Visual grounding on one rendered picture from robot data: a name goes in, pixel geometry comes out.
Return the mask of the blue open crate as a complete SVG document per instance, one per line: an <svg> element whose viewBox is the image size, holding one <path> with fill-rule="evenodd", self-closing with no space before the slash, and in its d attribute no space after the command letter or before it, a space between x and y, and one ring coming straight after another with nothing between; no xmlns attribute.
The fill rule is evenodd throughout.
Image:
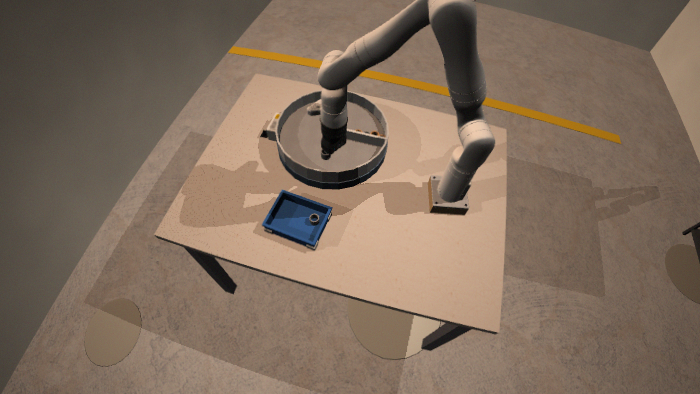
<svg viewBox="0 0 700 394"><path fill-rule="evenodd" d="M309 217L311 214L319 216L318 225L314 226L310 223ZM315 251L331 216L329 206L281 190L262 226L266 227L264 228L265 232L275 234Z"/></svg>

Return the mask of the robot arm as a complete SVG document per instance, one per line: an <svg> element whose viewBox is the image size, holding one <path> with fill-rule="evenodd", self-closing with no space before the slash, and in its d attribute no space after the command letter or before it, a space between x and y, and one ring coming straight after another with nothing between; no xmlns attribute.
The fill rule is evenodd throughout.
<svg viewBox="0 0 700 394"><path fill-rule="evenodd" d="M453 151L437 192L443 200L457 202L463 200L474 174L495 146L481 105L487 87L477 50L475 0L415 0L389 21L350 44L345 53L329 52L318 72L318 82L323 87L321 107L328 114L344 112L348 84L366 69L392 56L429 24L444 58L447 87L456 110L462 143Z"/></svg>

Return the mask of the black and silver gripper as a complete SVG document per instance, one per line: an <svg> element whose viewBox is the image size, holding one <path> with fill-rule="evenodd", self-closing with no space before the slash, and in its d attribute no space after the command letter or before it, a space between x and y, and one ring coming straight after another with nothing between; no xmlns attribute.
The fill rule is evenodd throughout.
<svg viewBox="0 0 700 394"><path fill-rule="evenodd" d="M340 114L328 114L321 107L321 99L307 108L310 116L320 115L321 108L321 148L324 154L333 154L336 150L346 144L346 132L348 122L347 108Z"/></svg>

